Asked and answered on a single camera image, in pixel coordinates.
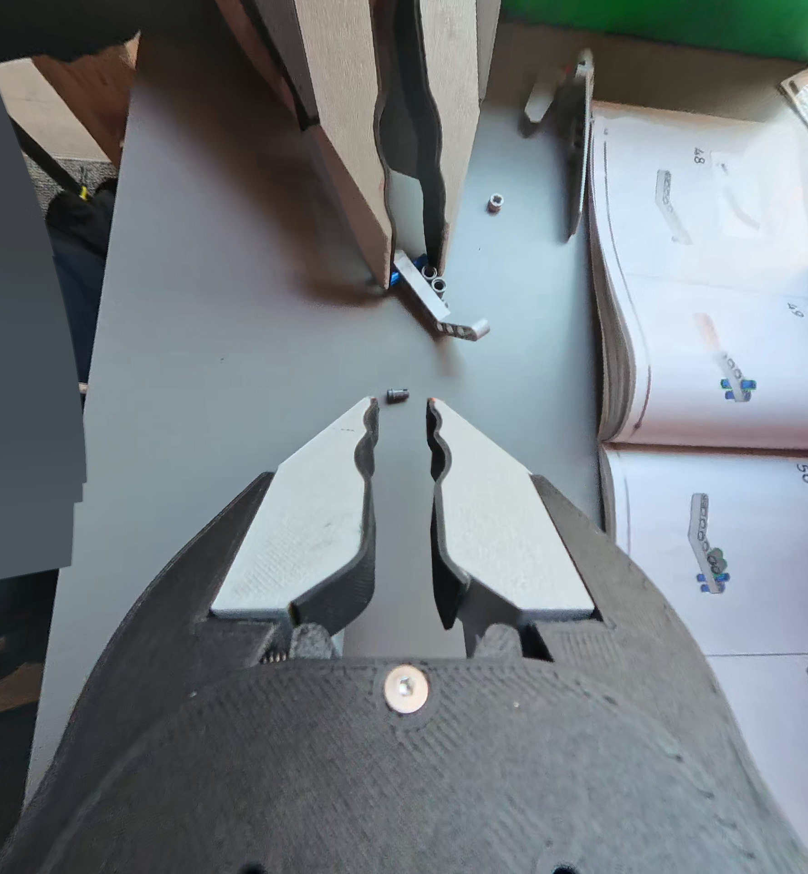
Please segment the grey angled lego beam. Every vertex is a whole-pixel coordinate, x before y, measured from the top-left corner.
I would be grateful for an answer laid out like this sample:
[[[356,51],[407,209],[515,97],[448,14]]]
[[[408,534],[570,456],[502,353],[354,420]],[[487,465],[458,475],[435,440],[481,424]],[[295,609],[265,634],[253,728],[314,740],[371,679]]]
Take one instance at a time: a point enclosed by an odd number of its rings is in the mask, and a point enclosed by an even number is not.
[[[396,249],[390,286],[405,295],[420,321],[435,336],[477,342],[490,332],[486,319],[472,323],[451,320],[450,308],[444,300],[445,280],[425,259],[414,261],[404,250]]]

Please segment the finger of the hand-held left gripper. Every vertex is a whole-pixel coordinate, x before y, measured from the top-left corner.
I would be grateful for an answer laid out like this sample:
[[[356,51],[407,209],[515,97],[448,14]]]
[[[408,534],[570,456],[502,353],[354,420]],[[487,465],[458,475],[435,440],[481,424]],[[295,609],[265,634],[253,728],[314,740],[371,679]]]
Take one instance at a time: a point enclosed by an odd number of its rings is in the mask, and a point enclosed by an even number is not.
[[[295,116],[317,173],[381,290],[394,251],[421,254],[415,132],[398,2],[218,1],[252,66]]]
[[[422,253],[440,274],[486,96],[500,6],[394,2],[394,171],[420,185]]]

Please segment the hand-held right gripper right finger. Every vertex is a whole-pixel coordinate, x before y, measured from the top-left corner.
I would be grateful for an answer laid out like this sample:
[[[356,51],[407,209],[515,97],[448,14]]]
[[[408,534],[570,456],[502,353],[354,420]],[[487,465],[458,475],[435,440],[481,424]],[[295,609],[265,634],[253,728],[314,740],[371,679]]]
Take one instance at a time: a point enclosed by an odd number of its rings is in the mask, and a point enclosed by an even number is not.
[[[441,399],[430,398],[435,606],[473,656],[493,625],[527,637],[543,621],[592,618],[595,602],[532,473]]]

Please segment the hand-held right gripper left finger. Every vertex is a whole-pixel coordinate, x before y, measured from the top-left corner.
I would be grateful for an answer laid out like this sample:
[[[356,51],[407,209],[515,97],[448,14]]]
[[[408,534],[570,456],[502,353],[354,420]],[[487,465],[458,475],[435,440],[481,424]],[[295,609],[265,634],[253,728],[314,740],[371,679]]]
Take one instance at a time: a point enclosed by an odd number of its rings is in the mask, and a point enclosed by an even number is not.
[[[272,475],[211,606],[214,617],[341,635],[375,587],[378,401],[360,399]]]

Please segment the green box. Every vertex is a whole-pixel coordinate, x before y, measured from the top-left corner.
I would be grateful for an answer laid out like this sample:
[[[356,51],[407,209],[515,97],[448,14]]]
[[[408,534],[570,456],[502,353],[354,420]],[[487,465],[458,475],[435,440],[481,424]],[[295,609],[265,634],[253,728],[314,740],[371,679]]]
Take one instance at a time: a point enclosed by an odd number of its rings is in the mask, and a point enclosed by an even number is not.
[[[808,1],[504,1],[533,24],[808,62]]]

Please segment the white lego instruction booklet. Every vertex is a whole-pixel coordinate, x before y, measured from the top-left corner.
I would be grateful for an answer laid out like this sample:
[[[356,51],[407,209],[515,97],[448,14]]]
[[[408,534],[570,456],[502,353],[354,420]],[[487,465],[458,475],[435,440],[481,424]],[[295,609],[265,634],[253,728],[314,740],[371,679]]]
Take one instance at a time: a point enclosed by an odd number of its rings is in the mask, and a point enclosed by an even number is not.
[[[711,664],[808,848],[808,220],[792,131],[597,102],[609,534]]]

